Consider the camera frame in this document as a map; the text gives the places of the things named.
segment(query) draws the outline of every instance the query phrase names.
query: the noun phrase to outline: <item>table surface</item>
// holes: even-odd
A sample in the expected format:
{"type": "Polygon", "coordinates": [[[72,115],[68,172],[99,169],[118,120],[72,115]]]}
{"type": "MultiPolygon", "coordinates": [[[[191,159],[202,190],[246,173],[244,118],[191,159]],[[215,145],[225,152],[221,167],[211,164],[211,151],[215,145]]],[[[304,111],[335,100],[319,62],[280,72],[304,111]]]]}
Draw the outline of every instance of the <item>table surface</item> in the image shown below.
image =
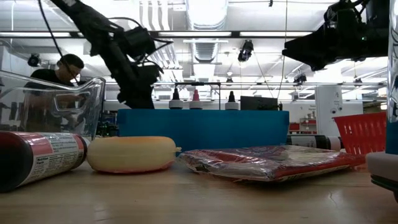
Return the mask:
{"type": "Polygon", "coordinates": [[[396,224],[398,204],[367,172],[244,184],[178,165],[151,174],[105,175],[83,164],[0,194],[0,223],[396,224]]]}

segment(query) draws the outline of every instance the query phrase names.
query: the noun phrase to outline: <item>blue box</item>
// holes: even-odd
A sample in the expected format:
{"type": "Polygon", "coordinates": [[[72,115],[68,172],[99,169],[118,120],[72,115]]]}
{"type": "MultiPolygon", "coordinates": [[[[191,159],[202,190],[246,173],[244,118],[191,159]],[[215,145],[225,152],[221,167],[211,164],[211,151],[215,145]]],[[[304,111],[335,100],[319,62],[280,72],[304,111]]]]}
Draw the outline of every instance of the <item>blue box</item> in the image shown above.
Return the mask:
{"type": "Polygon", "coordinates": [[[288,111],[118,111],[119,136],[165,136],[182,151],[286,143],[288,111]]]}

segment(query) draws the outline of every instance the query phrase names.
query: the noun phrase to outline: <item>red package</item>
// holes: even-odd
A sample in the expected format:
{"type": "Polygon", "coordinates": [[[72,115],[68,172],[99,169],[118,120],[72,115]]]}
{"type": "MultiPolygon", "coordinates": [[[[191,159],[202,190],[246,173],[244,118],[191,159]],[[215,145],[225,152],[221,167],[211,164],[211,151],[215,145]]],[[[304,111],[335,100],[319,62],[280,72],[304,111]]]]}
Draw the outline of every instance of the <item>red package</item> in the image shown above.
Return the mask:
{"type": "Polygon", "coordinates": [[[300,146],[260,146],[187,151],[177,160],[195,172],[282,182],[359,166],[365,156],[300,146]]]}

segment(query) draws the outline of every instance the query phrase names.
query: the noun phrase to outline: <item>person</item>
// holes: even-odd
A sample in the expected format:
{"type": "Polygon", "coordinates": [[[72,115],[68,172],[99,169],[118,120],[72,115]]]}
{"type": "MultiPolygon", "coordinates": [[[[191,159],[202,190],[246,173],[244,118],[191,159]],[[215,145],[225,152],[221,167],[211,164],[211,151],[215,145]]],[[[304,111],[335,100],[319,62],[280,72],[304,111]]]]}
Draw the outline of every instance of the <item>person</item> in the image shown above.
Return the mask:
{"type": "MultiPolygon", "coordinates": [[[[81,58],[74,54],[64,55],[57,62],[58,70],[38,69],[30,76],[46,82],[56,83],[65,86],[74,86],[71,80],[75,79],[84,68],[85,64],[81,58]]],[[[60,132],[62,117],[51,113],[53,110],[54,92],[43,91],[49,89],[48,85],[29,82],[25,85],[25,106],[28,105],[25,122],[21,122],[24,131],[46,131],[60,132]]],[[[71,94],[57,95],[55,98],[57,106],[61,108],[74,108],[75,102],[80,101],[81,97],[71,94]]],[[[75,125],[76,121],[72,116],[65,116],[70,126],[75,125]]]]}

